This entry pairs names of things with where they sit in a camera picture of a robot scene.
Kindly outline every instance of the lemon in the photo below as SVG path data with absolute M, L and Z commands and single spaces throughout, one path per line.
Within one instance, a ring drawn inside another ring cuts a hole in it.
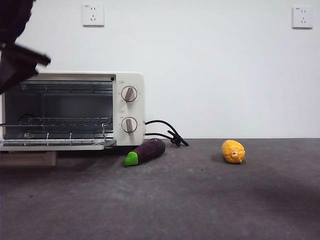
M 240 142 L 227 140 L 222 144 L 222 154 L 228 163 L 241 164 L 245 159 L 246 151 Z

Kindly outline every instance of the black power cord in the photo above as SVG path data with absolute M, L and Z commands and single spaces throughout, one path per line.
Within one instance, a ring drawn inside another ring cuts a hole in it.
M 164 134 L 161 134 L 161 133 L 155 133 L 155 132 L 152 132 L 152 133 L 146 133 L 145 135 L 146 136 L 161 136 L 161 137 L 164 137 L 164 138 L 167 138 L 167 139 L 170 139 L 171 143 L 177 145 L 178 147 L 181 146 L 181 143 L 183 143 L 185 146 L 189 146 L 189 144 L 178 134 L 178 132 L 174 129 L 173 126 L 171 126 L 169 123 L 167 123 L 166 121 L 162 121 L 162 120 L 153 120 L 153 121 L 148 121 L 145 123 L 145 125 L 148 125 L 148 124 L 153 124 L 153 123 L 162 123 L 162 124 L 165 124 L 167 125 L 169 128 L 172 129 L 172 131 L 168 130 L 168 133 L 171 134 L 173 137 L 171 136 L 167 136 L 167 135 L 164 135 Z

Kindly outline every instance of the eggplant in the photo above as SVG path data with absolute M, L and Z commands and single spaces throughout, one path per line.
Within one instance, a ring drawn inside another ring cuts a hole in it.
M 166 150 L 166 144 L 159 138 L 152 138 L 129 152 L 123 161 L 125 167 L 145 163 L 160 157 Z

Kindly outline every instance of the wall outlet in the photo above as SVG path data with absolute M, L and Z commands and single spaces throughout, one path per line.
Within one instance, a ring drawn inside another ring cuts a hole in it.
M 312 29 L 313 11 L 310 7 L 295 6 L 292 9 L 292 27 L 294 29 Z
M 82 6 L 83 26 L 104 26 L 105 7 L 103 4 L 85 4 Z

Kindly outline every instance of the oven rack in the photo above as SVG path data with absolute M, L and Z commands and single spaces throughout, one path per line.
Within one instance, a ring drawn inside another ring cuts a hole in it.
M 113 122 L 112 117 L 30 117 L 18 123 L 2 123 L 0 127 L 86 127 L 102 126 Z
M 110 140 L 113 138 L 112 130 L 93 131 L 27 131 L 21 140 L 46 140 L 46 141 L 85 141 L 85 140 Z
M 23 92 L 36 92 L 36 93 L 97 93 L 97 94 L 112 94 L 113 86 L 110 83 L 101 82 L 23 82 L 21 84 Z

